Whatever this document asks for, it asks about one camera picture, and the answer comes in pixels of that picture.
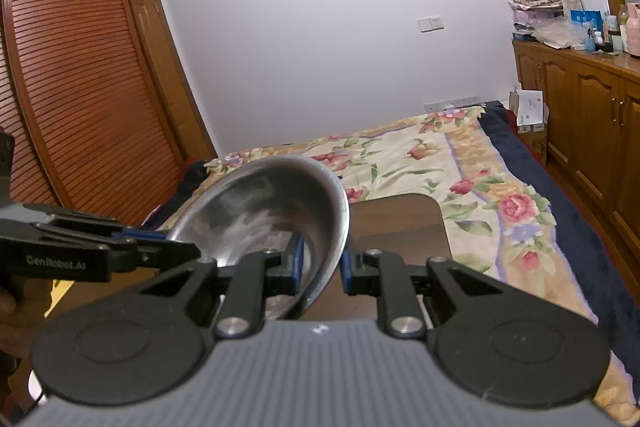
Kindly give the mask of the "person's left hand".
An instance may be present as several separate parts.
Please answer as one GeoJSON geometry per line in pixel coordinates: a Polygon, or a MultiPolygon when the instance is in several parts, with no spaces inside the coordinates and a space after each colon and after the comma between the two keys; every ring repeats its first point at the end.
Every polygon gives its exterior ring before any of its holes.
{"type": "Polygon", "coordinates": [[[28,357],[32,340],[68,289],[66,282],[9,277],[1,282],[1,351],[28,357]]]}

